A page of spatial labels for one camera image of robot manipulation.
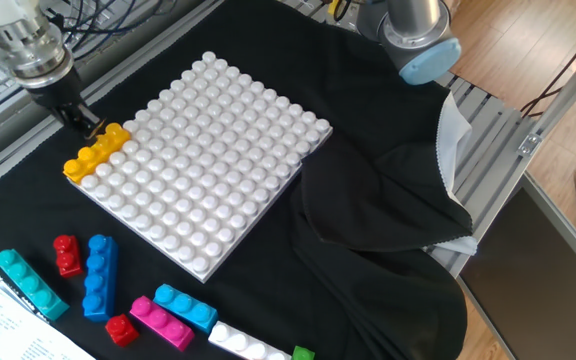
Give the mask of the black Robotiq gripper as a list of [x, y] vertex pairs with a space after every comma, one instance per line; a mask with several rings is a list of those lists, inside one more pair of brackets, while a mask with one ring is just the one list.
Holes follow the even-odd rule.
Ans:
[[83, 84], [76, 69], [71, 69], [57, 82], [36, 89], [28, 89], [31, 98], [46, 109], [76, 108], [58, 110], [57, 117], [68, 128], [79, 132], [85, 139], [97, 135], [105, 120], [95, 115], [81, 96]]

